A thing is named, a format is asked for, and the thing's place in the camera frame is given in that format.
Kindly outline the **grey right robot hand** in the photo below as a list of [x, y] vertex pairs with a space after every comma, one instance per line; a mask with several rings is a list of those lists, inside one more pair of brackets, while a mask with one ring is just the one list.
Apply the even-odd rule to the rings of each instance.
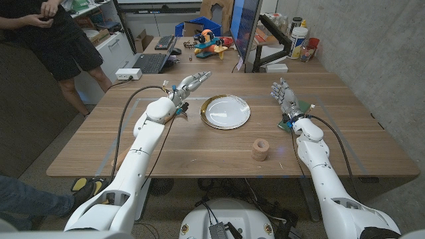
[[274, 82], [271, 88], [272, 97], [278, 101], [282, 112], [287, 115], [289, 122], [294, 123], [304, 116], [296, 95], [283, 78], [280, 78], [280, 83]]

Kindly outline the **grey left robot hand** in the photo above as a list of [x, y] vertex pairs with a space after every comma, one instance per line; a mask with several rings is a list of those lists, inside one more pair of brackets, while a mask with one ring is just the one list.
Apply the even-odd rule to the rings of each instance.
[[168, 98], [174, 103], [176, 108], [180, 108], [183, 105], [183, 100], [186, 99], [191, 92], [194, 92], [211, 75], [212, 72], [198, 72], [184, 78], [182, 82], [169, 93]]

